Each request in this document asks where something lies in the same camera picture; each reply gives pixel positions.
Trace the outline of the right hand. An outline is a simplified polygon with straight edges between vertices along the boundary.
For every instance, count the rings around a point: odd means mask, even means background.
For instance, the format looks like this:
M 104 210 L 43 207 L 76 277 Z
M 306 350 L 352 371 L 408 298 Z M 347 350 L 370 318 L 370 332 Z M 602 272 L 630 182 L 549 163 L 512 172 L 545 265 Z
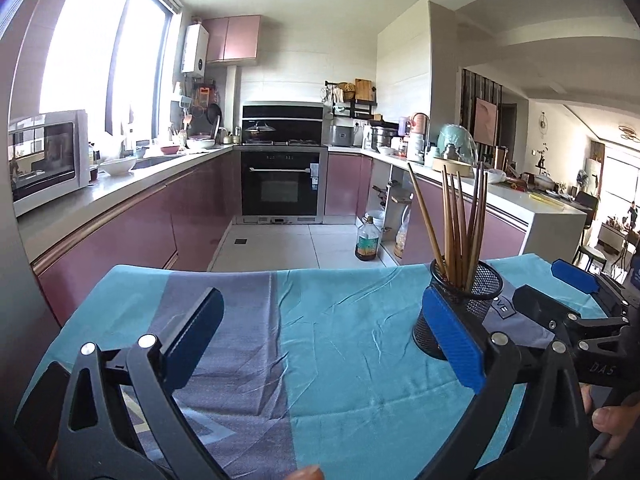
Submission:
M 600 434 L 608 436 L 608 442 L 602 446 L 599 455 L 609 460 L 623 445 L 636 424 L 639 417 L 639 393 L 635 392 L 627 396 L 620 406 L 593 408 L 591 386 L 581 384 L 580 392 L 585 412 L 591 417 L 593 428 L 598 430 Z

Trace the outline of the left hand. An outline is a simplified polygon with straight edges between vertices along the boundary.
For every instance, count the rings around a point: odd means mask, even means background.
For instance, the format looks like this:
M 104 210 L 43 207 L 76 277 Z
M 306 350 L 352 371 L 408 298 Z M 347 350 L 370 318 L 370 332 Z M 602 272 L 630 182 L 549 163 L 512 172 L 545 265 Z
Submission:
M 310 465 L 291 472 L 284 480 L 324 480 L 324 474 L 319 465 Z

